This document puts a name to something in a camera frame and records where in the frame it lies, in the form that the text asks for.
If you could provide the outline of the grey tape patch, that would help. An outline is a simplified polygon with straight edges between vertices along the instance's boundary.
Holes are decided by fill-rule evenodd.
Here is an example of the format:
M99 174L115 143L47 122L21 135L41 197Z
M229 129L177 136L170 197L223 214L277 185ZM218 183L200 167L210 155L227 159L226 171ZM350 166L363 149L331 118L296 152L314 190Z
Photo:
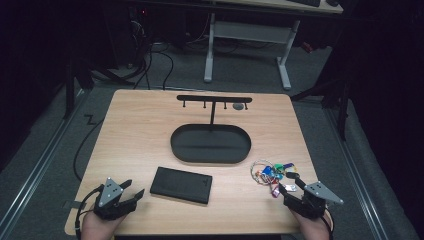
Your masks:
M86 204L80 201L75 201L75 200L66 200L62 204L63 209L78 209L79 207L85 208Z

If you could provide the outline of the desk with white legs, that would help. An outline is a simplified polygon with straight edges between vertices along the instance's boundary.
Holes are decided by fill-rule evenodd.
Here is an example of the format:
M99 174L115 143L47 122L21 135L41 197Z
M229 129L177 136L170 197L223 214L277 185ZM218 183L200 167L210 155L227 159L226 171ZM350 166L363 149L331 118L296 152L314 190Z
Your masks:
M211 0L214 7L220 4L232 4L236 6L265 7L276 11L289 11L290 13L317 13L324 16L332 14L341 15L344 11L339 4L332 7L326 0L320 0L320 7L311 7L297 4L287 0ZM213 79L214 65L214 41L216 38L246 40L263 43L283 44L285 49L282 55L276 58L282 86L285 90L291 89L291 83L287 72L286 61L294 43L300 25L300 19L295 18L287 27L264 25L262 23L242 23L240 21L216 20L215 14L209 17L208 51L206 55L204 81L210 83Z

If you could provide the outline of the black metal stand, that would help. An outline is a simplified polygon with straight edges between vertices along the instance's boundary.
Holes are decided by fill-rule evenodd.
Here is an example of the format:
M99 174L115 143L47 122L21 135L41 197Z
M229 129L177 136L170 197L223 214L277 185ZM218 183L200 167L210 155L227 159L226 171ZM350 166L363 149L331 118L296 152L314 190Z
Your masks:
M66 105L64 118L68 119L75 108L75 82L83 90L91 90L94 87L94 81L91 77L90 62L76 55L71 55L66 65L65 93Z
M308 96L323 95L321 106L325 109L338 107L336 129L339 137L345 141L346 120L348 117L348 100L351 81L348 79L335 79L325 83L319 83L301 93L291 96L292 101L300 101Z

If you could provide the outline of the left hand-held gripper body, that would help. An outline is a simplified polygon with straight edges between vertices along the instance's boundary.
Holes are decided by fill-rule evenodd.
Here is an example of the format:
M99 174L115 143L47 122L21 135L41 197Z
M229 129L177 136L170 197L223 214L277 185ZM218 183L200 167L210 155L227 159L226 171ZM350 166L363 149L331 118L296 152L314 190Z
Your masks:
M107 178L103 189L96 197L94 213L103 220L111 221L133 212L137 203L126 204L126 200L120 201L124 190L112 178Z

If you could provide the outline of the black keyboard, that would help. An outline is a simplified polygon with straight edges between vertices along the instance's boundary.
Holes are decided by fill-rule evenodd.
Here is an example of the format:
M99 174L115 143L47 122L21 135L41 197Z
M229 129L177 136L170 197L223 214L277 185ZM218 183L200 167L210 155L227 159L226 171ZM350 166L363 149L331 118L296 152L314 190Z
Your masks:
M321 3L320 0L287 0L287 1L294 2L297 4L303 4L303 5L311 6L311 7L320 7L320 3Z

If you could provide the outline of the black wallet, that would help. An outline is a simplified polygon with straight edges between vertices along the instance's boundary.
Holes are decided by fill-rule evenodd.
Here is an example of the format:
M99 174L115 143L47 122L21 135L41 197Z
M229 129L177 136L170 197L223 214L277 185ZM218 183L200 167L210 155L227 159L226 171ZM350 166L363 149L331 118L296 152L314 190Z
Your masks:
M150 193L180 200L207 204L213 178L210 175L159 167Z

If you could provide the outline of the person's left hand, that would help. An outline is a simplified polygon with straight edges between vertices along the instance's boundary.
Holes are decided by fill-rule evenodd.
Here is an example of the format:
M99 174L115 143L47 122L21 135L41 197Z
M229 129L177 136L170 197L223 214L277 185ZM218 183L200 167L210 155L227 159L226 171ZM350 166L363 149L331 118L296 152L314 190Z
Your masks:
M103 220L89 212L83 218L81 240L111 240L116 229L125 220L122 216L115 220Z

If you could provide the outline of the black key rack with tray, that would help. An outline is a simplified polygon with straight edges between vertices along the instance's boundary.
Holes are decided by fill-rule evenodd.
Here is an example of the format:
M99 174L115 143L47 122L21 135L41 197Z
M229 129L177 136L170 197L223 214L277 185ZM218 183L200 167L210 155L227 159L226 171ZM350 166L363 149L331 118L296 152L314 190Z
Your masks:
M251 150L251 138L241 127L216 124L216 105L240 104L247 110L251 97L178 95L177 99L186 106L187 101L202 102L203 107L211 104L210 121L207 124L185 124L178 127L170 137L173 154L186 163L237 164Z

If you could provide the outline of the person's right hand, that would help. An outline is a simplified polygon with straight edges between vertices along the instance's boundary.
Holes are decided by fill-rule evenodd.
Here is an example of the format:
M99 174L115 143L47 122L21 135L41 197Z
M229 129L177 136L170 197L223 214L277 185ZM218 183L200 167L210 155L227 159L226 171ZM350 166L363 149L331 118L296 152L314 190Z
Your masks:
M293 210L291 213L298 221L305 240L333 240L334 221L328 210L319 219L305 218Z

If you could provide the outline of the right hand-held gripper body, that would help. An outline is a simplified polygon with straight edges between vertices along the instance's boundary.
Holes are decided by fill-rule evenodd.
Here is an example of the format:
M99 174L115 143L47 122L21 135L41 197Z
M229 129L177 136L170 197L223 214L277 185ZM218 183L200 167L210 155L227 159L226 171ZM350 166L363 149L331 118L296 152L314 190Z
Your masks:
M306 184L304 194L301 198L285 199L284 205L308 219L317 219L324 215L329 204L340 204L344 201L331 191L321 181Z

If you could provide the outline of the metal floor rail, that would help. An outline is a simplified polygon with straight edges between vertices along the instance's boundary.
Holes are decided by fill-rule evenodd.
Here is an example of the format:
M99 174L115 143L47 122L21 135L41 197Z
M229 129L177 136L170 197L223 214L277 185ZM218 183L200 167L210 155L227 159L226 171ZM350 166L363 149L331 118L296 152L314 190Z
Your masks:
M370 227L375 240L388 240L387 232L381 222L376 206L371 199L366 184L364 183L361 174L355 164L353 155L348 147L348 144L343 140L338 132L337 119L332 110L324 109L324 115L329 122L332 132L335 135L338 145L341 148L344 156L344 162L347 168L348 175L351 179L353 189L361 206L365 219Z
M78 90L75 106L66 115L66 91L61 91L31 127L12 161L0 173L0 239L6 239L14 228L50 166L75 112L89 94L89 90Z

